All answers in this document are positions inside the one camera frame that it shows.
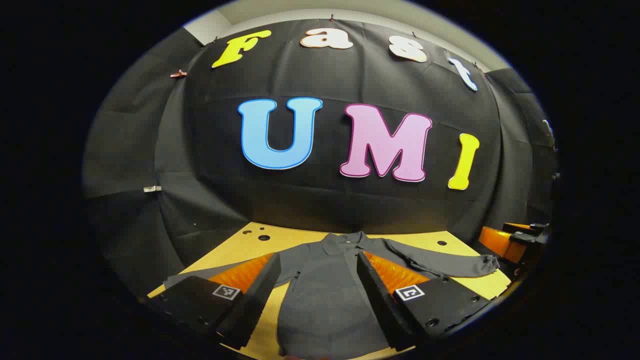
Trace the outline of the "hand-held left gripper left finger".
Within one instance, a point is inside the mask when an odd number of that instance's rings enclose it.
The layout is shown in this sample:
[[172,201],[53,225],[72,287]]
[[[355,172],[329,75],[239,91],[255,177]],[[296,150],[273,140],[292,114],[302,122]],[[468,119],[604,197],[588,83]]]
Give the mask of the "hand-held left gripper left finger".
[[190,335],[240,350],[249,343],[280,275],[279,255],[268,253],[217,275],[189,273],[147,305]]

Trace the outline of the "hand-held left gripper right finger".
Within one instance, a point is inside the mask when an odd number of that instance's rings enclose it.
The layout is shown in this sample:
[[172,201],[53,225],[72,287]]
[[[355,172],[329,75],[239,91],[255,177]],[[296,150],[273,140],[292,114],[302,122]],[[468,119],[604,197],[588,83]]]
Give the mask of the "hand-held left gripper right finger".
[[357,255],[356,271],[382,333],[397,351],[443,341],[491,303],[448,276],[429,279],[368,251]]

